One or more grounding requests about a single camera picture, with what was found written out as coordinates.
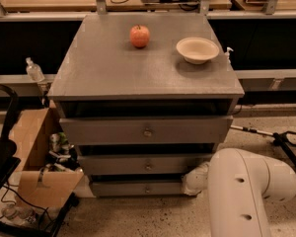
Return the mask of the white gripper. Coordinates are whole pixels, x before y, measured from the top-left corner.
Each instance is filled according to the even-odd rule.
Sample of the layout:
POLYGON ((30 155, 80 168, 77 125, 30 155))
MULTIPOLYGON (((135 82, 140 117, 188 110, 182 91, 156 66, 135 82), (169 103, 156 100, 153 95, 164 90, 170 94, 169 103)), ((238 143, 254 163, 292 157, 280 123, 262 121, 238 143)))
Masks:
POLYGON ((182 177, 182 192, 188 196, 197 196, 207 189, 209 163, 204 162, 182 177))

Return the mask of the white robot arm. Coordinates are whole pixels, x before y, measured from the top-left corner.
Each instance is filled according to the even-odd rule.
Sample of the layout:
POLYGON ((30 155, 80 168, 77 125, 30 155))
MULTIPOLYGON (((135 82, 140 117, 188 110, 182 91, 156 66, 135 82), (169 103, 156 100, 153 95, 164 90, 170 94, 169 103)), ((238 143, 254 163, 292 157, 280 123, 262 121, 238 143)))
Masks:
POLYGON ((208 191, 211 237, 271 237, 263 203, 296 195, 296 174, 285 162, 225 148, 182 177, 183 193, 208 191))

